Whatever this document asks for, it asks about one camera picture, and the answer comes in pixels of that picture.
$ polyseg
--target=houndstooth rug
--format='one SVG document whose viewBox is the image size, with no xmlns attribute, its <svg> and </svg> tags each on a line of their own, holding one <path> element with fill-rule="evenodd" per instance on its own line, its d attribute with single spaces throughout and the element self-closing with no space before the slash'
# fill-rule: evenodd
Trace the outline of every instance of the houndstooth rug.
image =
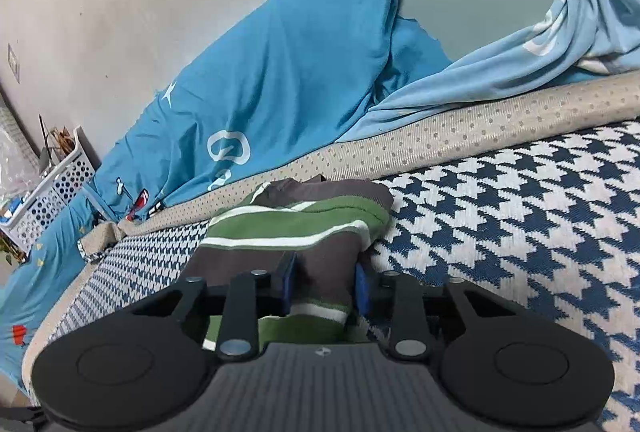
<svg viewBox="0 0 640 432">
<path fill-rule="evenodd" d="M 381 180 L 379 269 L 465 277 L 596 341 L 616 385 L 601 425 L 640 431 L 640 123 L 588 129 Z M 175 280 L 207 223 L 127 238 L 53 337 Z"/>
</svg>

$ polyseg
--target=blue bedsheet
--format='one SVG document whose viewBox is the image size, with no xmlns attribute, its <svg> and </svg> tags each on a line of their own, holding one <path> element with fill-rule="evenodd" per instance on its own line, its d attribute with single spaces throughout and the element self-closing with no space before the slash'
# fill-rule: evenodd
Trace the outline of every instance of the blue bedsheet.
<svg viewBox="0 0 640 432">
<path fill-rule="evenodd" d="M 22 357 L 33 334 L 84 267 L 77 242 L 94 212 L 78 193 L 34 244 L 29 261 L 0 288 L 0 371 L 24 391 Z"/>
</svg>

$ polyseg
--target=white basket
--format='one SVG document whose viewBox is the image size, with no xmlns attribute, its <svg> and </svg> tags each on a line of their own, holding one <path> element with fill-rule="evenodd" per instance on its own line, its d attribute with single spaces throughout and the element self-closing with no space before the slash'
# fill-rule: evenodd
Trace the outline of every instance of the white basket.
<svg viewBox="0 0 640 432">
<path fill-rule="evenodd" d="M 9 222 L 0 222 L 0 229 L 25 253 L 95 174 L 78 139 L 78 128 L 74 129 L 74 138 L 76 147 L 71 154 L 50 171 Z"/>
</svg>

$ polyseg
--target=brown fabric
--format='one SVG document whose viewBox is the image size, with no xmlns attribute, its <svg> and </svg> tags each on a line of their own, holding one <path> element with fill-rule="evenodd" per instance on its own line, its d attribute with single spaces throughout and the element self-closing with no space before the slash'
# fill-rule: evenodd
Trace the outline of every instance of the brown fabric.
<svg viewBox="0 0 640 432">
<path fill-rule="evenodd" d="M 289 206 L 301 201 L 325 201 L 340 195 L 357 195 L 378 203 L 386 211 L 391 209 L 393 196 L 387 188 L 372 181 L 361 179 L 343 179 L 328 181 L 322 176 L 312 177 L 302 183 L 295 179 L 273 181 L 267 189 L 258 195 L 253 204 L 277 208 Z"/>
</svg>

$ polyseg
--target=beige mattress edge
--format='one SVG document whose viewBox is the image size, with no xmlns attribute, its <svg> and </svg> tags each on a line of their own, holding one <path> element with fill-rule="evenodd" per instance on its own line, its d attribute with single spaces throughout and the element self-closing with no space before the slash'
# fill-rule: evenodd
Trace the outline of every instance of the beige mattress edge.
<svg viewBox="0 0 640 432">
<path fill-rule="evenodd" d="M 327 179 L 380 179 L 640 115 L 640 72 L 536 90 L 444 112 L 361 141 L 335 143 L 287 165 L 172 206 L 142 224 L 121 221 L 127 235 L 205 221 L 258 185 L 317 174 Z"/>
</svg>

